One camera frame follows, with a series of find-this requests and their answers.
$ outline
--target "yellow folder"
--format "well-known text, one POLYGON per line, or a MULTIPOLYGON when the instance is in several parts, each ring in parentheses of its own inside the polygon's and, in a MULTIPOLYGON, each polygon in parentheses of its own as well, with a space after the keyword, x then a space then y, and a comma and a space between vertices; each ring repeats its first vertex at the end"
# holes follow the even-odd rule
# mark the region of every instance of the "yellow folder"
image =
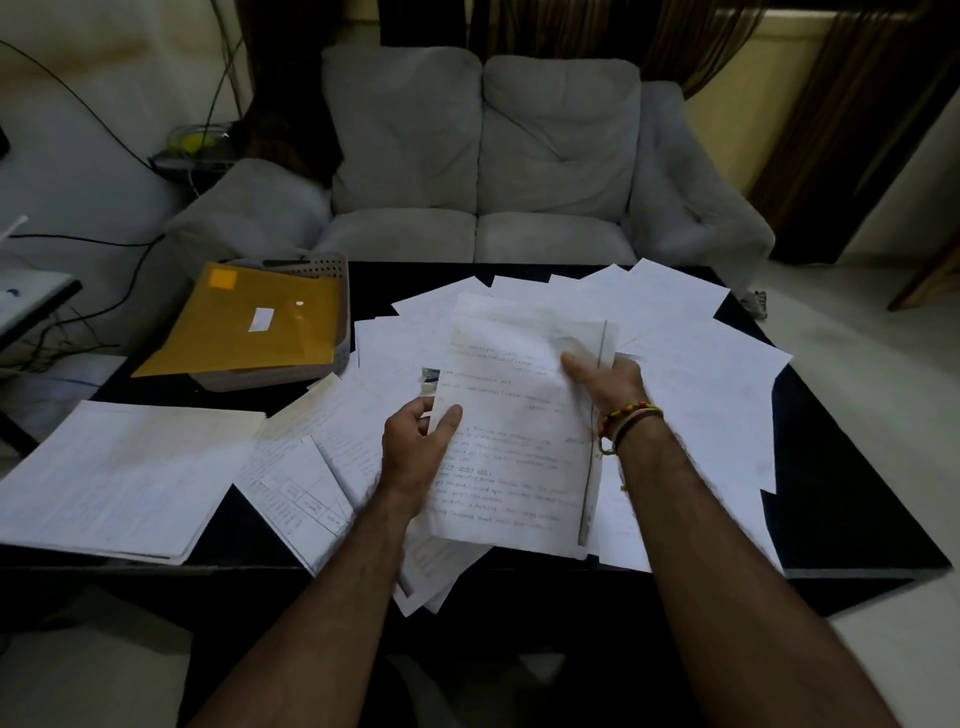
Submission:
POLYGON ((166 342, 133 376, 329 364, 340 286, 207 263, 166 342))

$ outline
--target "cable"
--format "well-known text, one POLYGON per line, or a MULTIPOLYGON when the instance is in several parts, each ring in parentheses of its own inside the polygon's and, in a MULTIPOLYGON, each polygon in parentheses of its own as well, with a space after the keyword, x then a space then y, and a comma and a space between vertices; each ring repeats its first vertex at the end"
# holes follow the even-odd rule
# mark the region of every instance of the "cable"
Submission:
POLYGON ((100 387, 103 386, 102 384, 95 384, 92 381, 83 381, 82 379, 67 379, 63 376, 50 376, 46 374, 41 374, 40 372, 21 372, 18 369, 7 369, 6 367, 0 367, 0 374, 16 375, 16 376, 38 376, 41 379, 51 379, 53 381, 66 381, 66 382, 70 382, 71 384, 85 384, 88 387, 96 387, 97 389, 100 389, 100 387))
POLYGON ((151 172, 153 172, 153 173, 154 173, 155 175, 157 175, 158 177, 163 177, 163 175, 161 175, 159 172, 157 172, 156 169, 154 169, 153 165, 151 165, 149 162, 146 162, 146 161, 144 161, 143 159, 141 159, 141 158, 140 158, 140 155, 138 155, 133 149, 131 149, 130 147, 128 147, 126 144, 124 144, 124 143, 123 143, 123 140, 121 140, 121 138, 120 138, 119 136, 117 136, 115 133, 113 133, 113 130, 112 130, 109 126, 107 126, 107 123, 106 123, 103 119, 101 119, 100 116, 97 115, 97 112, 94 111, 93 109, 91 109, 91 108, 90 108, 90 105, 89 105, 86 101, 84 101, 82 98, 80 98, 80 96, 77 95, 77 92, 74 91, 70 86, 68 86, 68 85, 60 78, 60 76, 58 76, 56 73, 54 73, 53 71, 51 71, 49 68, 47 68, 45 65, 43 65, 43 63, 41 63, 40 61, 38 61, 37 59, 35 59, 35 58, 34 58, 33 56, 31 56, 29 53, 26 53, 25 51, 21 51, 19 48, 17 48, 17 47, 16 47, 15 45, 13 45, 12 43, 9 43, 9 42, 7 42, 6 40, 0 39, 0 45, 5 45, 5 46, 7 46, 7 47, 10 48, 14 53, 19 54, 19 55, 22 56, 23 58, 27 59, 27 61, 35 64, 37 67, 39 67, 40 69, 42 69, 47 75, 49 75, 50 78, 52 78, 52 79, 53 79, 54 81, 56 81, 58 84, 60 84, 61 86, 63 86, 71 96, 73 96, 77 101, 79 101, 79 102, 81 103, 81 105, 84 107, 84 109, 86 109, 87 111, 90 112, 90 114, 93 116, 93 118, 95 118, 95 119, 97 120, 97 122, 100 124, 100 126, 102 126, 102 127, 104 128, 104 130, 105 130, 110 136, 113 137, 113 141, 115 141, 117 144, 119 144, 121 147, 124 148, 124 151, 126 151, 127 154, 129 154, 131 157, 133 157, 134 159, 136 159, 136 161, 137 161, 139 164, 141 164, 141 165, 143 165, 144 167, 146 167, 147 169, 149 169, 151 172))
MULTIPOLYGON (((77 322, 80 322, 80 321, 88 321, 89 319, 96 318, 97 316, 103 316, 105 313, 110 313, 115 308, 119 308, 121 305, 126 303, 133 293, 133 287, 136 286, 136 280, 140 275, 140 269, 143 268, 143 263, 146 261, 147 255, 150 254, 150 251, 153 250, 156 244, 160 242, 160 240, 162 240, 165 236, 166 236, 166 233, 162 233, 158 235, 156 238, 154 238, 150 243, 147 244, 147 247, 144 250, 143 255, 141 255, 140 259, 136 261, 136 266, 133 268, 133 275, 131 276, 131 279, 130 279, 130 285, 127 288, 127 293, 124 294, 122 299, 120 299, 117 303, 114 303, 113 305, 109 305, 106 308, 103 308, 94 313, 88 313, 85 316, 78 316, 73 319, 65 319, 63 323, 76 324, 77 322)), ((50 329, 53 327, 54 327, 54 324, 50 324, 46 326, 43 329, 43 331, 40 332, 40 338, 37 339, 36 341, 36 345, 34 346, 34 351, 31 355, 31 360, 36 360, 39 358, 39 354, 43 350, 43 342, 46 340, 47 334, 50 332, 50 329)))
POLYGON ((223 75, 220 77, 220 83, 217 84, 217 90, 213 92, 213 101, 210 102, 210 111, 206 113, 206 121, 204 122, 204 132, 200 137, 200 150, 204 150, 204 145, 206 143, 206 133, 210 129, 210 119, 213 118, 213 108, 217 106, 217 99, 220 97, 220 89, 224 87, 224 81, 227 79, 227 74, 230 72, 230 69, 233 67, 233 59, 236 58, 237 51, 240 50, 240 46, 243 44, 243 38, 237 40, 236 45, 233 46, 233 50, 230 51, 230 58, 227 61, 227 65, 224 67, 223 75))
POLYGON ((58 240, 80 240, 84 243, 96 243, 97 245, 109 245, 111 248, 147 248, 153 243, 108 243, 106 240, 97 240, 93 237, 80 237, 79 235, 60 235, 52 233, 41 233, 41 232, 20 232, 16 235, 8 235, 10 240, 15 240, 17 238, 24 237, 45 237, 45 238, 54 238, 58 240))
MULTIPOLYGON (((217 18, 217 27, 220 28, 220 52, 224 57, 224 63, 232 65, 229 58, 230 39, 227 35, 227 22, 224 20, 224 14, 220 12, 220 5, 217 0, 210 0, 210 7, 213 8, 213 14, 217 18)), ((230 89, 233 91, 233 104, 237 107, 237 116, 243 116, 243 109, 240 104, 240 88, 237 83, 236 69, 231 68, 229 72, 230 89)))

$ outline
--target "curtain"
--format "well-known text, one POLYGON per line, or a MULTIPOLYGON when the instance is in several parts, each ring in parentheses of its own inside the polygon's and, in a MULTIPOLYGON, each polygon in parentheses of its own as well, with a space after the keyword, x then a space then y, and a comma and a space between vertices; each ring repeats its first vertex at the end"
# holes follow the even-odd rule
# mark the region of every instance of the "curtain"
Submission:
POLYGON ((244 154, 330 187, 343 152, 321 93, 321 52, 341 17, 333 0, 236 0, 253 100, 234 128, 244 154))
POLYGON ((377 0, 380 45, 467 45, 463 0, 377 0))
POLYGON ((832 263, 960 84, 956 0, 859 0, 836 15, 750 201, 772 257, 832 263))
POLYGON ((750 37, 770 0, 475 0, 468 46, 481 59, 620 58, 690 96, 750 37))

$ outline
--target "sofa armrest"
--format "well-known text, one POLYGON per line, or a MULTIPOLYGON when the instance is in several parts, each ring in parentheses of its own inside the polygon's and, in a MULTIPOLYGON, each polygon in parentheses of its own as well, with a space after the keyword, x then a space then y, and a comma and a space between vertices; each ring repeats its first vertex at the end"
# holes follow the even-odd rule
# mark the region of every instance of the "sofa armrest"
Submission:
POLYGON ((180 265, 197 278, 208 261, 309 251, 330 222, 330 194, 265 159, 241 159, 166 225, 180 265))
POLYGON ((738 297, 773 248, 773 231, 721 177, 690 129, 676 84, 642 85, 625 227, 637 255, 709 265, 738 297))

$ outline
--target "wall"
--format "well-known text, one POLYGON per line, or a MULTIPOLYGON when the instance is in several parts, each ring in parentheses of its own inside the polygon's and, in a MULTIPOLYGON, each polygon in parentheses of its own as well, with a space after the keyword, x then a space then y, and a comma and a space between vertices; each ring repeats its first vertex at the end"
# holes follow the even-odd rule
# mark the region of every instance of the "wall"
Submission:
POLYGON ((960 234, 960 91, 880 198, 840 258, 859 265, 923 262, 960 234))
MULTIPOLYGON (((239 37, 232 3, 223 1, 222 7, 233 37, 239 37)), ((0 38, 63 78, 142 158, 160 151, 172 128, 205 119, 224 68, 207 2, 0 0, 0 16, 0 38)), ((245 78, 245 56, 237 62, 245 78)), ((213 119, 236 115, 225 85, 213 119)), ((0 229, 26 214, 30 222, 18 232, 139 243, 157 235, 186 202, 182 189, 137 164, 62 87, 5 47, 0 125, 12 144, 0 160, 0 229)), ((0 265, 12 267, 22 263, 7 251, 38 268, 77 276, 84 291, 71 303, 82 313, 118 301, 142 253, 74 241, 8 240, 0 248, 0 265)), ((161 243, 131 300, 91 323, 104 341, 135 342, 166 315, 184 284, 161 243)), ((71 333, 89 343, 82 326, 71 333)))
POLYGON ((769 11, 740 52, 686 103, 713 162, 747 192, 790 115, 832 13, 769 11))

